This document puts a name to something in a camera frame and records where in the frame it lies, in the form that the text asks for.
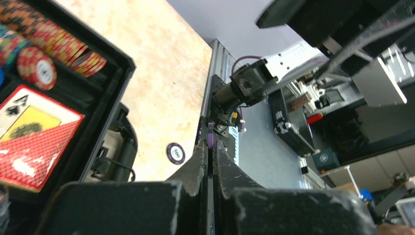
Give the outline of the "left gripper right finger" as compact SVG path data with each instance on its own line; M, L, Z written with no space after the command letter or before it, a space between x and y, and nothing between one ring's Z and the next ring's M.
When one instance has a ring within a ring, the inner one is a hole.
M263 235L264 188L229 157L221 140L212 149L214 223L217 235Z

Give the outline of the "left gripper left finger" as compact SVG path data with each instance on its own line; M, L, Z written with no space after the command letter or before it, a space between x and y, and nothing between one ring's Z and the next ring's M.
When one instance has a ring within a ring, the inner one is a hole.
M169 233L206 235L208 228L208 144L200 140L191 158L165 184L168 193Z

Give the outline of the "black poker set case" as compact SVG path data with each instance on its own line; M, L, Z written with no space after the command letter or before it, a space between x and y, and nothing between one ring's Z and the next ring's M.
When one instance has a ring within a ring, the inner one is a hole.
M0 3L0 183L42 204L80 177L135 69L52 0Z

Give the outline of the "red playing card box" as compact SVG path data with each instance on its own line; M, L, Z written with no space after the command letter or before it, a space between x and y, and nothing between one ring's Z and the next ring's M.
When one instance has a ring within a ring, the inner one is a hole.
M1 184L39 192L84 117L19 85L0 105Z

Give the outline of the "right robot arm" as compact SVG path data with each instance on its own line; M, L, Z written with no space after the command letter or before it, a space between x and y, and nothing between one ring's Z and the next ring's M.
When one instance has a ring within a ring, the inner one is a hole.
M230 76L231 82L214 92L212 101L230 112L241 104L253 106L275 91L327 62L328 58L305 41L245 64Z

